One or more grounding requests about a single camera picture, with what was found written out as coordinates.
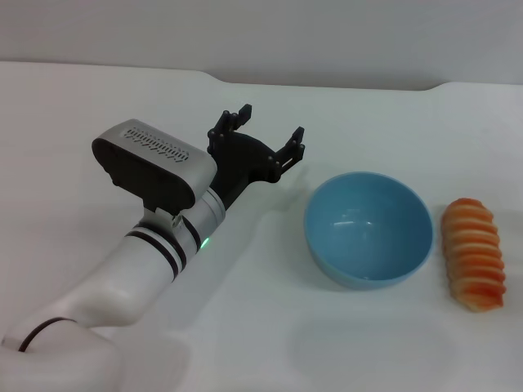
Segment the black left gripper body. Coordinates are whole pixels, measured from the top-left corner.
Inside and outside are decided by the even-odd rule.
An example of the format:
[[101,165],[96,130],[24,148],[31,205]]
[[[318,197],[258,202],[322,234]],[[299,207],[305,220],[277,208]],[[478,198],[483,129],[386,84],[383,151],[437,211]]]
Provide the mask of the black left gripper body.
[[217,164],[210,188],[226,210],[253,182],[276,183],[283,174],[275,151],[251,136],[213,128],[208,139],[208,153]]

